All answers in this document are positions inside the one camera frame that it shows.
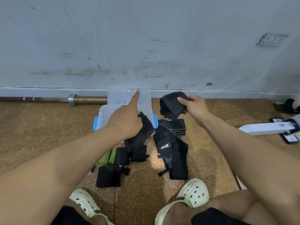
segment black shorts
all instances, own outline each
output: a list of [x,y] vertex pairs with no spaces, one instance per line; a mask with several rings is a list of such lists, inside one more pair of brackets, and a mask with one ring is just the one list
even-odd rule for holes
[[[51,225],[91,225],[72,207],[64,206]],[[192,225],[249,225],[240,220],[231,218],[223,212],[209,208],[192,218]]]

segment white logo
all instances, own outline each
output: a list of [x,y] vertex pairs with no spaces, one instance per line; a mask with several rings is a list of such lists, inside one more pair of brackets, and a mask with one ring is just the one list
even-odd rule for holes
[[160,149],[167,148],[167,147],[169,147],[169,143],[167,143],[166,145],[162,146]]

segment clear plastic box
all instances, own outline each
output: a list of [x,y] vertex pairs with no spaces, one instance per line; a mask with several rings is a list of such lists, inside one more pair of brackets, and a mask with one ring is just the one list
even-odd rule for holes
[[[136,91],[137,90],[135,89],[111,89],[107,94],[107,105],[100,107],[99,116],[95,118],[94,130],[106,126],[108,119],[115,112],[115,110],[123,105],[127,105]],[[154,121],[151,106],[151,91],[140,90],[137,109],[148,117],[154,128],[157,128],[156,125],[158,125],[158,123],[155,124],[156,121]]]

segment gray wall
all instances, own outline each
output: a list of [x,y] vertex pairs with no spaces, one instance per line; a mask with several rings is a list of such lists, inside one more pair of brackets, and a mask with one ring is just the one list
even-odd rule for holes
[[[0,87],[300,94],[299,9],[300,0],[1,0]],[[268,32],[290,36],[255,46]]]

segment crocs shoe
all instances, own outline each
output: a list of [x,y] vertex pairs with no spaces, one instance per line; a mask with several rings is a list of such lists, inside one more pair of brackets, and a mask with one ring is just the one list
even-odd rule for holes
[[177,202],[182,202],[188,207],[197,208],[209,200],[208,190],[203,181],[198,178],[189,180],[179,191],[174,201],[164,206],[156,215],[155,225],[162,225],[163,219],[170,210],[171,206]]
[[94,215],[102,215],[106,219],[107,225],[114,225],[108,220],[106,215],[101,213],[100,208],[87,191],[82,189],[74,190],[69,199],[78,204],[88,218],[92,218]]

